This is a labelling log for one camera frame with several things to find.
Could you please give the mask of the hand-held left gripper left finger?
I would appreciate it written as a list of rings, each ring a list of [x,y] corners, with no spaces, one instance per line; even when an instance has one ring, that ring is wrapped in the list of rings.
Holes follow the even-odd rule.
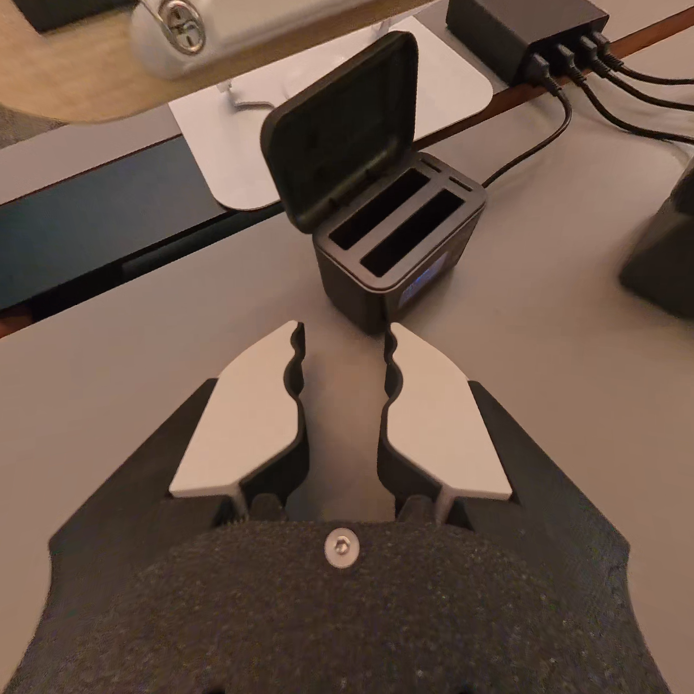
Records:
[[[309,472],[305,354],[305,326],[290,320],[221,371],[172,478],[174,498],[226,496],[238,516],[261,495],[287,504]]]

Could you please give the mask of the white stand base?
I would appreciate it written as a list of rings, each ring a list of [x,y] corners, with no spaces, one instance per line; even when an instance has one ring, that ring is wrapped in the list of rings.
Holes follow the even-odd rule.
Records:
[[[412,33],[418,44],[416,141],[489,105],[493,88],[487,77],[413,16],[344,35],[169,103],[219,204],[250,211],[279,201],[260,148],[266,116],[386,30]]]

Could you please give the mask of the wooden sign board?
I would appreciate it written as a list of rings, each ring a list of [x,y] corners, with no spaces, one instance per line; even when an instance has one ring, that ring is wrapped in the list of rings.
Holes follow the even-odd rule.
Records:
[[[1,105],[69,124],[124,119],[427,4],[368,1],[169,81],[135,57],[125,12],[40,35],[12,1],[2,1]]]

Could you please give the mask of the black multi-port power hub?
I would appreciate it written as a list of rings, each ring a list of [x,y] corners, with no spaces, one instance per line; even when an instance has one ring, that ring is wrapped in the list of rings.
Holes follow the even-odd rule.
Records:
[[[573,53],[580,39],[600,32],[609,13],[590,1],[449,1],[447,29],[501,81],[527,82],[534,55],[553,77],[565,76],[557,47]]]

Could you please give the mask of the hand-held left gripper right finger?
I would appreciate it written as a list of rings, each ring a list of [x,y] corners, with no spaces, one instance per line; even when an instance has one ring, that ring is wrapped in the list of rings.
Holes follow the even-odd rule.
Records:
[[[396,511],[423,497],[445,523],[458,499],[510,501],[512,485],[464,371],[396,322],[386,329],[384,359],[377,476]]]

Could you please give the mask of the dark flat pad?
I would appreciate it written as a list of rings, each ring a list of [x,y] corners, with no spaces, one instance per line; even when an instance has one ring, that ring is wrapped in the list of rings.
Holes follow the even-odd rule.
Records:
[[[1,310],[46,318],[282,212],[220,205],[169,138],[1,206]]]

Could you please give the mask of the black battery charging case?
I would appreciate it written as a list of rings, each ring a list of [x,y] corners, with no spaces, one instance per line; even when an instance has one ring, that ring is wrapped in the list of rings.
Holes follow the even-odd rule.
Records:
[[[618,279],[666,313],[693,319],[693,160],[646,224]]]
[[[458,263],[487,206],[471,178],[413,147],[419,47],[388,33],[274,109],[260,146],[327,297],[389,331]]]

